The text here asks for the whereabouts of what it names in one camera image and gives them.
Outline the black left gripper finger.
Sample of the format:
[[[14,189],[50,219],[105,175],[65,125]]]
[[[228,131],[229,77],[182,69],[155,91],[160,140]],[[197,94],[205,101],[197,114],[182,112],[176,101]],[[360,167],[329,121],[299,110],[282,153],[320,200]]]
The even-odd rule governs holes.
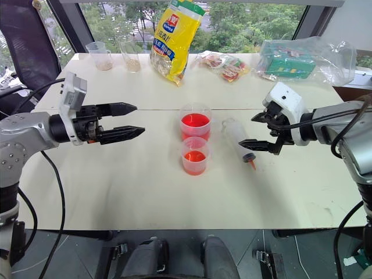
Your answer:
[[[124,102],[106,103],[97,105],[98,117],[124,116],[135,110],[137,107]]]
[[[111,130],[103,131],[99,135],[101,145],[112,144],[116,142],[128,141],[138,137],[145,131],[143,127],[123,126],[115,127]]]

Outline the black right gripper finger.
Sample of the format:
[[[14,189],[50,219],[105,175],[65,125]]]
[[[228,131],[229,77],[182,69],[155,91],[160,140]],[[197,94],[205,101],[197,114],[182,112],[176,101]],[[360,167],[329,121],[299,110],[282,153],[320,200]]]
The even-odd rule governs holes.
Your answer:
[[[260,112],[257,115],[253,116],[251,120],[258,123],[269,123],[271,122],[272,118],[273,116],[270,113]]]
[[[269,152],[274,155],[279,155],[284,142],[284,137],[278,137],[274,143],[257,139],[245,139],[240,141],[238,144],[252,151]]]

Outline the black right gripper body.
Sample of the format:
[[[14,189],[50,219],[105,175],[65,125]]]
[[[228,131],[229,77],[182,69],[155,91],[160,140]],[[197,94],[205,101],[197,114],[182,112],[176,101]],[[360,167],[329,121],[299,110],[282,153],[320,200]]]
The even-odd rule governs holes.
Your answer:
[[[272,127],[277,126],[287,126],[289,125],[288,118],[281,113],[282,108],[271,101],[265,112],[267,113],[266,118],[269,121],[267,127],[270,129],[270,135],[284,141],[284,145],[293,145],[294,141],[292,139],[291,130],[278,130]]]

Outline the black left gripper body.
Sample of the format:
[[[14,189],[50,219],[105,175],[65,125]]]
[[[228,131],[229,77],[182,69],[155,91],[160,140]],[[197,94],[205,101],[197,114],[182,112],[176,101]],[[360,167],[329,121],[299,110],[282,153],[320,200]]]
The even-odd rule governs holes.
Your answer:
[[[89,144],[98,142],[98,136],[103,131],[99,125],[101,118],[102,113],[97,105],[82,106],[73,119],[77,138]]]

